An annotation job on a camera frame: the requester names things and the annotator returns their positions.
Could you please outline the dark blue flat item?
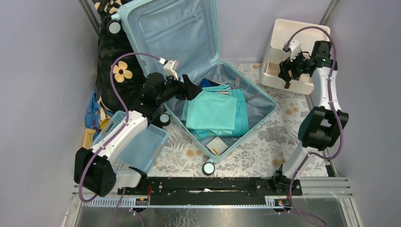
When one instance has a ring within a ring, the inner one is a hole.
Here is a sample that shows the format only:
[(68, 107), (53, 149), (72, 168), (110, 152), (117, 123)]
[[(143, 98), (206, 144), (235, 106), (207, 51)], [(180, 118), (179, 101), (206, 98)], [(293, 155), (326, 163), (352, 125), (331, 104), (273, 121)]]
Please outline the dark blue flat item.
[(215, 81), (209, 80), (209, 79), (203, 79), (200, 83), (199, 83), (199, 87), (217, 87), (220, 86), (220, 83), (217, 83)]

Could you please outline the teal folded cloth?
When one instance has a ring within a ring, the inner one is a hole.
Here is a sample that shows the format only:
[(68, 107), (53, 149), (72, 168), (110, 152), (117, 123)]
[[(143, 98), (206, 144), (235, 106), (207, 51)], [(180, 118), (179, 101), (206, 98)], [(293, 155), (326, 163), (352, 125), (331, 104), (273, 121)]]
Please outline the teal folded cloth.
[(185, 103), (181, 120), (192, 130), (233, 131), (236, 105), (237, 98), (234, 96), (202, 91)]
[(228, 94), (237, 98), (237, 110), (235, 118), (235, 129), (233, 131), (223, 130), (192, 130), (190, 132), (196, 136), (198, 140), (206, 137), (223, 136), (223, 137), (241, 137), (249, 131), (248, 111), (244, 93), (241, 89), (234, 89), (230, 85), (220, 85), (217, 87), (204, 87), (203, 91), (216, 92), (220, 94)]

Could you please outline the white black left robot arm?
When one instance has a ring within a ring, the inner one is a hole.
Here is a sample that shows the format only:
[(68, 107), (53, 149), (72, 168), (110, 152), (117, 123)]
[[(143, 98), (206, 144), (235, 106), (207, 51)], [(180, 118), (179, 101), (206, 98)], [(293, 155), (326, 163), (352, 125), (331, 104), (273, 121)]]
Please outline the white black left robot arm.
[(104, 197), (114, 188), (129, 188), (142, 194), (147, 187), (146, 174), (136, 167), (116, 170), (113, 163), (138, 135), (155, 122), (160, 122), (161, 106), (173, 99), (193, 100), (202, 88), (191, 82), (188, 75), (181, 79), (161, 73), (147, 76), (140, 94), (121, 122), (99, 143), (76, 152), (74, 181), (78, 183), (78, 195), (82, 202), (90, 202), (97, 196)]

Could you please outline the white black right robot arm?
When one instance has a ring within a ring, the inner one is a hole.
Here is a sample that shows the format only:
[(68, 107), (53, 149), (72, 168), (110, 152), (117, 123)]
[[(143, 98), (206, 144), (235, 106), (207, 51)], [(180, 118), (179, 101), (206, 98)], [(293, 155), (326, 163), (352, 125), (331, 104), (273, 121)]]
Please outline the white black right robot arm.
[(338, 64), (331, 42), (316, 41), (308, 58), (296, 40), (288, 41), (283, 50), (290, 56), (280, 63), (279, 77), (289, 82), (301, 74), (309, 74), (314, 84), (312, 97), (316, 102), (299, 127), (299, 143), (295, 151), (280, 168), (283, 176), (292, 179), (302, 172), (309, 156), (321, 157), (320, 151), (332, 147), (337, 140), (343, 140), (343, 129), (349, 115), (341, 110), (337, 99)]

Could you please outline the black floral plush blanket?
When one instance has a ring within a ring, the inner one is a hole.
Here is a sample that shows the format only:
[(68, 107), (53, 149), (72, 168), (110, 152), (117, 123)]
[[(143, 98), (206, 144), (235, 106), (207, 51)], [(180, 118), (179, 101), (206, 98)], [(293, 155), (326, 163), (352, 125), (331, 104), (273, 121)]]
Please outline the black floral plush blanket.
[(96, 93), (102, 99), (105, 108), (112, 112), (123, 111), (124, 107), (113, 90), (110, 73), (113, 73), (115, 88), (127, 107), (132, 105), (145, 82), (144, 73), (134, 55), (124, 57), (112, 66), (118, 57), (133, 52), (123, 29), (116, 34), (111, 34), (107, 29), (111, 15), (128, 1), (94, 0), (92, 2), (100, 16)]

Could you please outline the light blue perforated plastic basket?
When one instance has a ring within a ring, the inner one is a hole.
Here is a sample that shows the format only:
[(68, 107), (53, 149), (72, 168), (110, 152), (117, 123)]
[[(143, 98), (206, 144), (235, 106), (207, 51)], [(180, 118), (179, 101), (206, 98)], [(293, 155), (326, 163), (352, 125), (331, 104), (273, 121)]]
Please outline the light blue perforated plastic basket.
[(151, 124), (128, 143), (113, 163), (113, 167), (134, 167), (147, 174), (167, 141), (168, 132)]

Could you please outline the floral patterned floor mat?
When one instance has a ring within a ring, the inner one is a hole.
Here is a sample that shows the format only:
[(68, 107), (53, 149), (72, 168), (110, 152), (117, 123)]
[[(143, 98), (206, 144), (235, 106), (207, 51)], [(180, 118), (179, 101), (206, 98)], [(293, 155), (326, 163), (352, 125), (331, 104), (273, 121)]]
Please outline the floral patterned floor mat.
[[(214, 176), (269, 177), (293, 153), (297, 132), (309, 113), (303, 95), (263, 87), (277, 103), (270, 120), (216, 164)], [(207, 160), (200, 147), (175, 122), (166, 127), (168, 141), (150, 169), (150, 176), (202, 177)]]

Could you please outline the blue yellow cloth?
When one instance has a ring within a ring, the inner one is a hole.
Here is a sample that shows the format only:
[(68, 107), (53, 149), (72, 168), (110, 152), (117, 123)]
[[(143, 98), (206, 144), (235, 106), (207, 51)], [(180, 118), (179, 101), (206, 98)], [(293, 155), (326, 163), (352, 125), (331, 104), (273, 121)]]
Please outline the blue yellow cloth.
[(84, 116), (85, 133), (82, 147), (89, 149), (94, 144), (95, 139), (110, 121), (114, 112), (105, 108), (102, 99), (94, 91)]

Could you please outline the teal folded cloth bottom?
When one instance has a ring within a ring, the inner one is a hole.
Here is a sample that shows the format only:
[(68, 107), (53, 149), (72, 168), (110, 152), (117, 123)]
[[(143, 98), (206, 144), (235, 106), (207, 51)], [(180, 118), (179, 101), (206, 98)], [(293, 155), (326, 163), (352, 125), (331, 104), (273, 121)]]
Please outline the teal folded cloth bottom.
[(203, 91), (216, 92), (220, 94), (228, 94), (237, 98), (237, 110), (235, 118), (235, 129), (233, 131), (223, 130), (192, 130), (190, 132), (196, 136), (198, 140), (206, 137), (223, 136), (223, 137), (241, 137), (249, 131), (248, 111), (244, 93), (241, 89), (234, 89), (230, 85), (220, 85), (217, 87), (204, 87)]

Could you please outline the teal folded cloth top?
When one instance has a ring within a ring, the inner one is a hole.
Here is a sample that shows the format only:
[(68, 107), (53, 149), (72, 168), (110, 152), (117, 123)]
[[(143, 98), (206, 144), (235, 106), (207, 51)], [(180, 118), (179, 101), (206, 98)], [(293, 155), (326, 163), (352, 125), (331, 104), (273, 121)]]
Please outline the teal folded cloth top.
[(202, 91), (185, 103), (181, 120), (192, 130), (233, 131), (236, 105), (237, 98), (234, 96)]

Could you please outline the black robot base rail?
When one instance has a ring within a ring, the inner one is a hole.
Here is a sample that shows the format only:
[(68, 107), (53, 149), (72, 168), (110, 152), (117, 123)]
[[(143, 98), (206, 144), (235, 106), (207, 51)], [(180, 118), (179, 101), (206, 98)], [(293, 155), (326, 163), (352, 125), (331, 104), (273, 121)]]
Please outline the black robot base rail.
[(291, 196), (303, 194), (301, 183), (274, 177), (150, 177), (143, 176), (134, 188), (119, 189), (119, 195), (144, 196), (151, 206), (258, 206), (268, 205), (267, 196), (290, 206)]

